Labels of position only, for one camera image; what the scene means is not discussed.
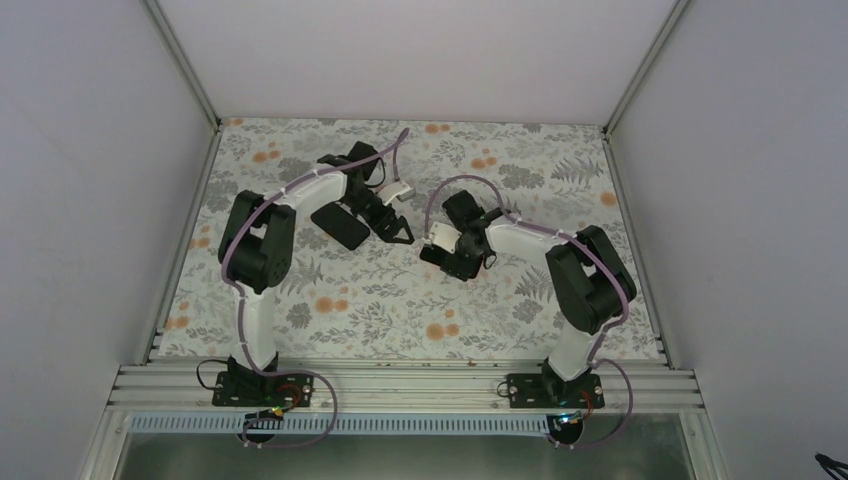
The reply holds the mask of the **black phone case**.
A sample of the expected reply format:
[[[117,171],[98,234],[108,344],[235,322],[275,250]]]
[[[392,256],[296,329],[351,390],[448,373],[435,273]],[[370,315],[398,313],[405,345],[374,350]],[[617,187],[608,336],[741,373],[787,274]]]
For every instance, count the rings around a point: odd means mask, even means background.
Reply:
[[[354,251],[370,236],[368,226],[336,202],[331,202],[310,215],[312,222],[332,239]]]

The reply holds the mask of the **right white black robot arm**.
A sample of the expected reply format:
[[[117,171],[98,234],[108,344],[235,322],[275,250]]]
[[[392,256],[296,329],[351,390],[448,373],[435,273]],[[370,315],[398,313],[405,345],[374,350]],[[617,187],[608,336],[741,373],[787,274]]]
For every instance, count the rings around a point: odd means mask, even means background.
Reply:
[[[625,319],[637,293],[607,234],[590,225],[569,235],[524,221],[508,210],[484,211],[465,190],[442,208],[448,221],[425,221],[420,257],[447,275],[474,279],[501,254],[546,264],[565,323],[541,364],[541,391],[552,406],[567,406],[587,381],[611,319]]]

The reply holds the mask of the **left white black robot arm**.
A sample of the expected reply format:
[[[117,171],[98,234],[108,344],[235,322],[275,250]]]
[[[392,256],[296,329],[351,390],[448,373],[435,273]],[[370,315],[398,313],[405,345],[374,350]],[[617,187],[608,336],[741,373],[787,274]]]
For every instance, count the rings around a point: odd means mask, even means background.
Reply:
[[[250,190],[235,198],[219,247],[222,280],[237,293],[238,340],[227,360],[225,385],[255,405],[278,391],[278,351],[272,339],[276,289],[289,273],[296,227],[309,219],[349,251],[371,234],[390,244],[413,242],[392,204],[413,196],[398,171],[372,184],[384,155],[358,142],[346,155],[326,155],[316,167],[266,197]]]

